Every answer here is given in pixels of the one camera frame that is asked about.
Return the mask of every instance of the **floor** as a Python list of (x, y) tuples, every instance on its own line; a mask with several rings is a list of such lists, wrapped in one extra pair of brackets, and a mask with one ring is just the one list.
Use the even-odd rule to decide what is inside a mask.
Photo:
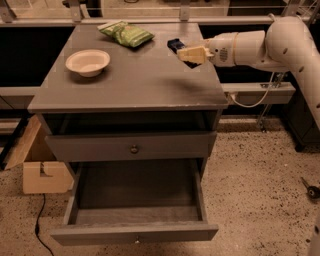
[[(49, 232), (64, 216), (69, 192), (48, 194), (40, 237), (54, 255), (307, 255), (319, 203), (300, 177), (319, 186), (319, 148), (297, 153), (278, 118), (262, 133), (253, 119), (222, 119), (202, 187), (209, 222), (219, 231), (210, 242), (63, 247)], [(0, 172), (0, 255), (50, 255), (34, 235), (41, 195), (22, 192), (17, 166)]]

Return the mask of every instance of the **bowl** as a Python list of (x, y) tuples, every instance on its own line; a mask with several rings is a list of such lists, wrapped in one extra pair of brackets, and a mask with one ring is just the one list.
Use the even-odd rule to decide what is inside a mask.
[(93, 77), (109, 64), (110, 56), (100, 50), (83, 50), (72, 54), (66, 61), (66, 67), (84, 77)]

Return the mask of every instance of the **green bag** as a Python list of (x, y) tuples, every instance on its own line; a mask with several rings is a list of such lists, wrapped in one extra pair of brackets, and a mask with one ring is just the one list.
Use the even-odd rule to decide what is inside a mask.
[(154, 37), (152, 33), (125, 21), (100, 25), (98, 29), (101, 33), (114, 38), (117, 43), (127, 47), (137, 47)]

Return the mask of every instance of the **white cable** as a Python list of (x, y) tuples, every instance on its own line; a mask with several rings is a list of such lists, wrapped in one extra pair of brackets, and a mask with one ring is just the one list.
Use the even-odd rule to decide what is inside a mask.
[(268, 88), (267, 88), (266, 92), (264, 93), (264, 95), (262, 96), (262, 98), (261, 98), (257, 103), (255, 103), (255, 104), (253, 104), (253, 105), (243, 105), (243, 104), (239, 103), (238, 101), (236, 101), (236, 99), (235, 99), (236, 95), (234, 95), (234, 94), (232, 94), (232, 93), (229, 93), (230, 98), (232, 99), (232, 101), (233, 101), (235, 104), (237, 104), (237, 105), (239, 105), (240, 107), (243, 107), (243, 108), (253, 108), (253, 107), (258, 106), (258, 105), (261, 104), (261, 102), (267, 97), (268, 92), (270, 91), (270, 89), (271, 89), (271, 87), (272, 87), (272, 80), (273, 80), (274, 74), (275, 74), (275, 72), (273, 72), (272, 75), (271, 75), (271, 78), (270, 78), (270, 81), (269, 81), (269, 83), (268, 83)]

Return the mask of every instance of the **cabinet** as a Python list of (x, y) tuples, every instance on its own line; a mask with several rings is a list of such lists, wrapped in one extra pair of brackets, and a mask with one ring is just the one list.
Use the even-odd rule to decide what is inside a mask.
[[(155, 33), (143, 47), (115, 44), (79, 25), (29, 106), (75, 185), (64, 223), (51, 235), (63, 245), (211, 240), (201, 177), (227, 107), (213, 66), (190, 69), (166, 47), (200, 40), (197, 24), (140, 24)], [(106, 50), (97, 77), (64, 67), (81, 49)]]

